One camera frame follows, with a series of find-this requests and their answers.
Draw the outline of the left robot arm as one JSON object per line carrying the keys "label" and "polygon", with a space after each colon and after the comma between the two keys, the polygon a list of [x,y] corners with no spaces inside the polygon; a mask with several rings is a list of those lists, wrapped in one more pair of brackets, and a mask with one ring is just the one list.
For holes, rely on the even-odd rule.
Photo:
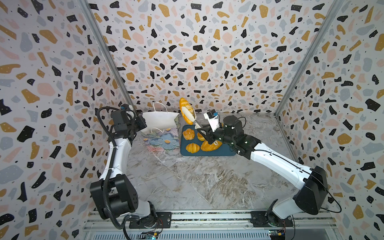
{"label": "left robot arm", "polygon": [[142,228],[156,226],[158,217],[154,205],[139,199],[126,176],[127,160],[137,132],[146,128],[143,116],[132,106],[101,107],[97,118],[108,135],[110,152],[105,170],[97,182],[91,183],[91,196],[103,220],[111,220],[121,230],[126,222],[136,222]]}

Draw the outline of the metal tongs with white tips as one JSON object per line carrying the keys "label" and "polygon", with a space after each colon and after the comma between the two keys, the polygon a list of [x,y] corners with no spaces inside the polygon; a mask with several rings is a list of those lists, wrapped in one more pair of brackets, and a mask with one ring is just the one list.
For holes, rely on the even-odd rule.
{"label": "metal tongs with white tips", "polygon": [[186,107],[182,107],[184,116],[195,125],[195,129],[201,129],[202,126],[197,122],[196,117]]}

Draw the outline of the ridged long bread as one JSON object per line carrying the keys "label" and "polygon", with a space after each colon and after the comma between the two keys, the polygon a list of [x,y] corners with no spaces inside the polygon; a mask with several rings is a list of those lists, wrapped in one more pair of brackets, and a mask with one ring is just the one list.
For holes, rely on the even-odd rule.
{"label": "ridged long bread", "polygon": [[179,101],[179,106],[186,123],[193,125],[196,120],[196,113],[192,105],[185,98],[181,98]]}

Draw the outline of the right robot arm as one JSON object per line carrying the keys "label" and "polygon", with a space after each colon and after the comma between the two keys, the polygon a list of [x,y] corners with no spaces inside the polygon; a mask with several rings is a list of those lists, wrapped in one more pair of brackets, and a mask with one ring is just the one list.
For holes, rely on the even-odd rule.
{"label": "right robot arm", "polygon": [[243,124],[236,116],[220,122],[215,111],[204,114],[208,120],[198,131],[208,143],[229,145],[238,155],[259,163],[289,181],[298,191],[283,200],[274,200],[261,218],[262,224],[278,226],[280,221],[296,213],[317,215],[328,194],[326,172],[319,166],[310,168],[272,150],[261,140],[244,133]]}

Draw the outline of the floral paper bag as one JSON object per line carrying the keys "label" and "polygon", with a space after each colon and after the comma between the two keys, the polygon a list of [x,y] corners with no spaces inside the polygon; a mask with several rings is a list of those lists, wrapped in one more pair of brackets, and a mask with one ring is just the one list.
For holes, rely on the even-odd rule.
{"label": "floral paper bag", "polygon": [[147,127],[141,130],[143,140],[152,153],[175,151],[180,146],[179,113],[168,111],[160,102],[153,102],[153,111],[143,113]]}

